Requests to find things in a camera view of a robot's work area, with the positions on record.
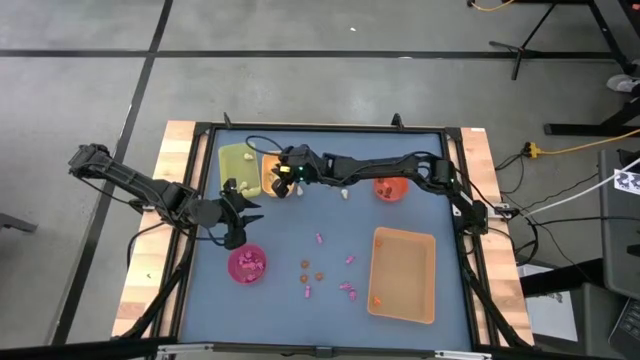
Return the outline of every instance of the pink bowl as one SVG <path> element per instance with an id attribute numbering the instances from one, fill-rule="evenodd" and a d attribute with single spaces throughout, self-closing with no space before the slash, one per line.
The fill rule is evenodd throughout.
<path id="1" fill-rule="evenodd" d="M 244 244 L 229 255 L 227 270 L 237 283 L 253 284 L 267 271 L 267 256 L 258 245 Z"/>

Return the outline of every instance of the wooden table frame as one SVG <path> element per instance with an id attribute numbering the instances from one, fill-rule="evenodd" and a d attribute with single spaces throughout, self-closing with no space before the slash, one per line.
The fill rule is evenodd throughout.
<path id="1" fill-rule="evenodd" d="M 154 178 L 163 178 L 168 181 L 187 183 L 197 188 L 201 193 L 206 187 L 208 166 L 211 160 L 213 146 L 213 125 L 211 123 L 197 123 L 194 121 L 169 121 L 165 130 L 160 154 L 153 173 Z M 242 126 L 255 126 L 256 129 L 266 124 L 241 124 Z M 314 130 L 316 125 L 299 124 Z M 354 126 L 354 125 L 317 125 L 318 131 L 326 131 L 326 127 L 334 130 L 339 127 L 369 129 L 369 131 L 403 131 L 400 128 L 390 126 Z M 404 129 L 419 129 L 442 132 L 442 128 L 411 127 Z M 500 202 L 496 174 L 493 171 L 493 160 L 489 150 L 489 142 L 484 129 L 478 128 L 454 128 L 446 129 L 446 139 L 449 155 L 459 168 L 468 171 L 471 181 L 482 191 L 483 195 L 491 202 Z M 474 198 L 479 198 L 474 191 Z M 155 213 L 145 213 L 140 223 L 140 229 L 144 229 L 159 222 Z M 508 233 L 507 225 L 500 220 L 490 220 L 490 227 L 503 230 Z M 172 232 L 168 225 L 141 235 L 135 244 L 131 257 L 131 266 L 127 273 L 124 289 L 120 299 L 120 305 L 116 314 L 112 334 L 120 335 L 127 331 L 142 315 L 151 301 L 157 295 L 158 290 L 170 275 L 176 264 L 183 256 L 187 245 L 186 236 Z M 479 277 L 483 279 L 486 273 L 487 283 L 491 297 L 509 324 L 518 335 L 530 344 L 533 344 L 533 335 L 529 324 L 529 318 L 525 307 L 524 296 L 520 287 L 520 281 L 516 269 L 513 248 L 510 240 L 504 235 L 490 231 L 489 234 L 480 237 L 481 246 L 479 252 L 471 254 L 469 260 Z M 471 238 L 465 237 L 465 244 L 471 250 Z M 476 254 L 484 258 L 482 262 L 476 262 Z M 473 296 L 473 302 L 469 307 L 475 314 L 468 314 L 474 318 L 477 328 L 470 329 L 475 343 L 482 345 L 506 346 L 506 342 L 486 321 L 483 307 L 475 295 L 471 295 L 466 287 L 467 296 Z M 162 310 L 162 321 L 154 322 L 145 332 L 145 336 L 167 336 L 177 334 L 176 325 L 172 326 L 172 319 L 181 318 L 181 302 L 184 300 L 186 284 L 180 284 L 174 289 Z"/>

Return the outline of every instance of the wire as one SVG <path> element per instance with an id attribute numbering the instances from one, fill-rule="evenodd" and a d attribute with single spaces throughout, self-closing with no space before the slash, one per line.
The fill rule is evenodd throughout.
<path id="1" fill-rule="evenodd" d="M 536 226 L 544 226 L 551 225 L 563 222 L 573 222 L 573 221 L 588 221 L 588 220 L 630 220 L 630 221 L 640 221 L 640 218 L 635 218 L 631 216 L 589 216 L 582 218 L 569 218 L 569 219 L 556 219 L 549 220 L 541 223 L 537 223 Z"/>
<path id="2" fill-rule="evenodd" d="M 522 205 L 518 204 L 515 200 L 513 200 L 508 194 L 502 194 L 504 195 L 507 199 L 509 199 L 509 201 L 511 201 L 513 204 L 515 204 L 518 207 L 518 210 L 521 211 L 521 213 L 519 213 L 518 215 L 523 216 L 522 212 L 526 212 L 526 210 L 522 210 Z M 533 232 L 533 240 L 525 243 L 524 245 L 520 246 L 519 248 L 514 248 L 514 255 L 519 255 L 520 252 L 530 246 L 533 246 L 533 249 L 531 249 L 531 253 L 529 253 L 529 256 L 523 260 L 523 261 L 517 261 L 517 265 L 521 266 L 521 265 L 526 265 L 528 263 L 531 262 L 531 260 L 533 260 L 533 258 L 536 256 L 536 254 L 538 253 L 538 249 L 540 248 L 540 240 L 539 240 L 539 236 L 538 236 L 538 230 L 535 228 L 534 223 L 536 222 L 536 219 L 533 218 L 533 216 L 531 217 L 531 219 L 525 218 L 523 216 L 523 218 L 527 221 L 527 225 L 529 225 L 529 227 L 531 228 L 531 232 Z"/>
<path id="3" fill-rule="evenodd" d="M 502 4 L 502 5 L 498 5 L 498 6 L 494 7 L 494 8 L 483 8 L 483 7 L 480 7 L 480 6 L 476 5 L 476 3 L 474 1 L 472 1 L 471 2 L 471 6 L 476 8 L 476 10 L 479 10 L 479 11 L 482 11 L 482 12 L 493 12 L 493 11 L 502 9 L 503 7 L 513 3 L 514 1 L 516 1 L 516 0 L 509 0 L 508 2 L 506 2 L 506 3 Z"/>
<path id="4" fill-rule="evenodd" d="M 215 236 L 213 236 L 213 234 L 211 233 L 211 230 L 208 228 L 205 228 L 207 230 L 207 233 L 209 234 L 209 238 L 198 238 L 199 240 L 211 240 L 214 244 L 218 245 L 218 246 L 224 246 L 224 242 L 225 239 L 224 238 L 217 238 Z"/>
<path id="5" fill-rule="evenodd" d="M 585 279 L 589 280 L 590 283 L 595 284 L 595 282 L 589 277 L 589 275 L 587 275 L 587 273 L 585 273 L 584 271 L 582 271 L 582 269 L 580 268 L 580 266 L 578 266 L 578 264 L 576 264 L 575 262 L 573 262 L 573 260 L 569 259 L 569 257 L 567 255 L 565 255 L 565 253 L 562 251 L 562 248 L 560 248 L 560 245 L 558 245 L 558 242 L 556 241 L 556 238 L 553 237 L 553 233 L 551 233 L 551 231 L 549 229 L 547 229 L 546 226 L 544 225 L 540 225 L 538 224 L 537 226 L 540 226 L 541 228 L 543 228 L 544 230 L 546 230 L 546 232 L 549 234 L 549 236 L 551 237 L 551 241 L 553 241 L 553 243 L 555 244 L 556 248 L 558 249 L 558 252 L 560 252 L 560 255 L 562 255 L 563 258 L 565 258 L 565 260 L 567 260 L 568 262 L 571 263 L 571 265 L 575 266 L 576 269 L 578 269 L 578 271 L 580 271 L 580 273 L 585 277 Z"/>
<path id="6" fill-rule="evenodd" d="M 522 181 L 524 180 L 524 160 L 522 158 L 522 156 L 520 156 L 520 180 L 518 180 L 518 184 L 516 185 L 515 188 L 513 188 L 513 190 L 511 191 L 500 191 L 501 194 L 514 194 L 516 191 L 518 191 L 518 189 L 520 189 L 520 186 L 522 185 Z"/>
<path id="7" fill-rule="evenodd" d="M 78 180 L 82 181 L 83 183 L 85 183 L 85 184 L 89 185 L 90 187 L 92 187 L 94 190 L 97 190 L 99 193 L 104 194 L 104 195 L 110 197 L 111 199 L 113 199 L 113 200 L 115 200 L 115 201 L 117 201 L 119 203 L 122 203 L 122 204 L 125 204 L 125 205 L 131 205 L 128 201 L 124 201 L 122 199 L 118 199 L 117 197 L 107 193 L 106 191 L 100 189 L 99 187 L 93 185 L 92 183 L 88 182 L 85 179 L 78 178 Z"/>
<path id="8" fill-rule="evenodd" d="M 505 220 L 505 221 L 507 221 L 507 222 L 509 221 L 509 219 L 507 219 L 507 217 L 506 217 L 502 212 L 500 212 L 500 211 L 499 211 L 495 206 L 493 206 L 493 204 L 492 204 L 489 200 L 487 200 L 487 198 L 486 198 L 486 197 L 484 197 L 484 195 L 482 195 L 482 192 L 480 191 L 480 189 L 478 189 L 478 187 L 476 186 L 476 184 L 474 184 L 474 183 L 473 183 L 473 181 L 471 181 L 471 178 L 469 178 L 469 176 L 468 176 L 467 174 L 463 173 L 463 172 L 462 172 L 462 171 L 460 171 L 460 169 L 458 169 L 458 168 L 455 168 L 455 169 L 456 169 L 456 171 L 457 171 L 460 175 L 462 175 L 465 179 L 467 179 L 467 181 L 469 181 L 469 184 L 471 184 L 471 187 L 473 187 L 473 188 L 476 190 L 476 192 L 478 193 L 478 196 L 480 196 L 480 198 L 482 199 L 482 201 L 484 201 L 484 203 L 485 203 L 487 206 L 489 206 L 490 208 L 492 208 L 492 209 L 493 209 L 493 211 L 494 211 L 496 214 L 500 214 L 500 215 L 502 215 L 502 217 L 504 218 L 504 220 Z"/>
<path id="9" fill-rule="evenodd" d="M 133 235 L 131 237 L 131 239 L 129 240 L 129 245 L 127 245 L 127 269 L 129 269 L 129 265 L 131 265 L 131 256 L 133 254 L 133 244 L 135 243 L 136 239 L 146 233 L 147 231 L 151 231 L 157 227 L 160 227 L 164 225 L 164 221 L 161 221 L 155 225 L 149 226 L 148 228 L 142 229 L 140 231 L 138 231 L 135 235 Z"/>
<path id="10" fill-rule="evenodd" d="M 503 162 L 500 163 L 500 165 L 497 165 L 494 170 L 495 171 L 500 171 L 500 170 L 504 170 L 507 167 L 509 167 L 509 165 L 513 164 L 514 161 L 518 160 L 518 158 L 523 157 L 524 154 L 519 153 L 519 154 L 513 154 L 511 156 L 508 156 L 506 159 L 504 159 Z"/>
<path id="11" fill-rule="evenodd" d="M 637 133 L 640 133 L 640 129 L 633 130 L 633 131 L 631 131 L 629 133 L 626 133 L 626 134 L 618 136 L 618 137 L 614 137 L 614 138 L 610 138 L 610 139 L 606 139 L 606 140 L 600 140 L 600 141 L 596 141 L 596 142 L 592 142 L 592 143 L 588 143 L 588 144 L 584 144 L 584 145 L 580 145 L 580 146 L 575 146 L 575 147 L 571 147 L 571 148 L 567 148 L 567 149 L 562 149 L 562 150 L 545 151 L 545 150 L 542 150 L 542 149 L 538 149 L 537 153 L 538 154 L 542 154 L 542 155 L 566 154 L 566 153 L 569 153 L 569 152 L 586 149 L 586 148 L 589 148 L 589 147 L 592 147 L 592 146 L 602 145 L 602 144 L 606 144 L 606 143 L 609 143 L 609 142 L 622 140 L 624 138 L 627 138 L 629 136 L 635 135 Z"/>
<path id="12" fill-rule="evenodd" d="M 632 167 L 634 167 L 634 166 L 635 166 L 636 164 L 638 164 L 638 163 L 640 163 L 640 157 L 639 157 L 639 158 L 637 158 L 637 159 L 636 159 L 634 162 L 632 162 L 631 164 L 629 164 L 629 165 L 625 166 L 622 170 L 620 170 L 620 172 L 627 171 L 627 170 L 631 169 Z M 593 190 L 595 190 L 595 189 L 599 188 L 599 187 L 600 187 L 600 186 L 602 186 L 602 185 L 605 185 L 605 184 L 606 184 L 606 183 L 608 183 L 609 181 L 613 180 L 613 179 L 616 177 L 616 175 L 617 175 L 617 174 L 616 174 L 616 173 L 614 173 L 613 175 L 609 176 L 608 178 L 604 179 L 603 181 L 599 182 L 598 184 L 596 184 L 596 185 L 594 185 L 594 186 L 592 186 L 592 187 L 588 188 L 587 190 L 585 190 L 585 191 L 583 191 L 583 192 L 581 192 L 581 193 L 578 193 L 578 194 L 576 194 L 576 195 L 573 195 L 573 196 L 571 196 L 571 197 L 568 197 L 568 198 L 566 198 L 566 199 L 564 199 L 564 200 L 560 200 L 560 201 L 555 202 L 555 203 L 553 203 L 553 204 L 550 204 L 550 205 L 547 205 L 547 206 L 543 206 L 543 207 L 541 207 L 541 208 L 539 208 L 539 209 L 537 209 L 537 210 L 531 211 L 531 212 L 529 212 L 529 214 L 525 215 L 525 217 L 529 217 L 529 216 L 531 216 L 531 215 L 533 215 L 533 214 L 536 214 L 536 213 L 539 213 L 539 212 L 542 212 L 542 211 L 545 211 L 545 210 L 551 209 L 552 207 L 556 207 L 556 206 L 558 206 L 558 205 L 562 205 L 562 204 L 564 204 L 564 203 L 566 203 L 566 202 L 569 202 L 569 201 L 571 201 L 571 200 L 577 199 L 577 198 L 579 198 L 580 196 L 582 196 L 582 195 L 584 195 L 584 194 L 586 194 L 586 193 L 588 193 L 588 192 L 591 192 L 591 191 L 593 191 Z"/>
<path id="13" fill-rule="evenodd" d="M 273 155 L 273 156 L 278 156 L 280 155 L 280 153 L 274 153 L 274 152 L 269 152 L 269 151 L 264 151 L 264 150 L 260 150 L 256 147 L 254 147 L 253 145 L 251 145 L 251 143 L 249 142 L 249 140 L 251 139 L 262 139 L 266 142 L 270 142 L 271 144 L 275 145 L 275 147 L 277 147 L 280 152 L 284 151 L 284 148 L 282 146 L 280 146 L 280 144 L 278 144 L 275 140 L 268 138 L 266 136 L 262 136 L 262 135 L 249 135 L 247 136 L 246 139 L 244 139 L 244 143 L 247 144 L 247 146 L 249 147 L 249 149 L 259 153 L 259 154 L 264 154 L 264 155 Z"/>
<path id="14" fill-rule="evenodd" d="M 551 199 L 551 198 L 554 198 L 554 197 L 556 197 L 556 196 L 561 195 L 562 193 L 565 193 L 565 192 L 567 192 L 567 191 L 569 191 L 569 190 L 573 190 L 573 189 L 575 189 L 576 187 L 578 187 L 578 186 L 580 186 L 580 185 L 582 185 L 582 184 L 586 183 L 587 181 L 589 181 L 589 180 L 593 179 L 593 178 L 594 178 L 594 177 L 596 177 L 596 176 L 598 176 L 598 173 L 595 173 L 595 174 L 593 174 L 593 175 L 589 176 L 588 178 L 586 178 L 586 179 L 584 179 L 584 180 L 580 180 L 580 181 L 578 181 L 577 183 L 575 183 L 575 184 L 571 185 L 570 187 L 568 187 L 568 188 L 566 188 L 566 189 L 564 189 L 564 190 L 560 190 L 559 192 L 557 192 L 557 193 L 555 193 L 555 194 L 553 194 L 553 195 L 549 195 L 549 196 L 547 196 L 546 198 L 544 198 L 544 199 L 542 199 L 542 200 L 535 201 L 535 202 L 531 203 L 530 205 L 523 207 L 523 208 L 522 208 L 522 210 L 529 210 L 529 208 L 533 207 L 534 205 L 541 204 L 541 203 L 543 203 L 543 202 L 545 202 L 545 201 L 547 201 L 547 200 L 549 200 L 549 199 Z"/>

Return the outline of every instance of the gray floor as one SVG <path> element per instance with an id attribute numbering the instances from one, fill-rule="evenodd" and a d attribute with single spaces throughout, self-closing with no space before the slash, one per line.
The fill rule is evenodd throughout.
<path id="1" fill-rule="evenodd" d="M 485 0 L 486 6 L 497 1 Z M 614 1 L 599 1 L 628 55 L 635 33 Z M 146 49 L 162 1 L 7 0 L 0 48 Z M 483 14 L 464 1 L 175 1 L 162 49 L 487 50 L 519 44 L 545 6 Z M 531 44 L 546 50 L 606 49 L 584 7 L 559 7 Z M 114 147 L 142 65 L 139 59 L 0 58 L 0 211 L 37 222 L 35 234 L 0 232 L 0 347 L 43 344 L 97 195 L 66 175 L 78 144 Z M 545 149 L 593 139 L 552 138 L 550 121 L 596 123 L 626 98 L 604 86 L 610 62 L 530 61 L 517 82 L 508 61 L 348 59 L 158 59 L 125 158 L 153 171 L 168 119 L 485 127 L 494 161 L 525 141 Z M 640 142 L 627 140 L 633 148 Z M 595 172 L 596 149 L 527 160 L 514 200 L 525 205 Z M 499 174 L 510 189 L 517 165 Z M 586 196 L 538 220 L 597 214 Z M 70 341 L 108 338 L 125 276 L 127 239 L 139 217 L 111 206 Z M 552 228 L 565 253 L 598 256 L 599 225 Z M 516 242 L 530 239 L 522 223 Z M 565 265 L 546 234 L 540 260 Z"/>

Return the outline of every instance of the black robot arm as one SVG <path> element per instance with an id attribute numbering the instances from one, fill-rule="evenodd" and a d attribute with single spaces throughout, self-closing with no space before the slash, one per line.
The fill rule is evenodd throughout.
<path id="1" fill-rule="evenodd" d="M 404 177 L 424 191 L 449 198 L 460 211 L 467 233 L 480 235 L 488 231 L 486 205 L 463 191 L 451 161 L 431 153 L 418 151 L 396 158 L 356 160 L 327 153 L 319 157 L 309 146 L 301 145 L 283 149 L 278 158 L 280 163 L 272 170 L 278 179 L 272 188 L 280 198 L 287 195 L 288 186 L 294 182 L 349 186 L 366 179 Z"/>
<path id="2" fill-rule="evenodd" d="M 69 172 L 79 179 L 104 179 L 135 196 L 129 204 L 138 212 L 153 207 L 160 218 L 185 230 L 193 225 L 212 228 L 227 225 L 228 232 L 221 243 L 232 250 L 246 242 L 244 227 L 262 215 L 240 216 L 245 208 L 258 208 L 236 189 L 235 179 L 225 182 L 220 198 L 203 200 L 196 190 L 176 182 L 152 179 L 136 170 L 114 161 L 104 145 L 80 145 L 69 161 Z"/>

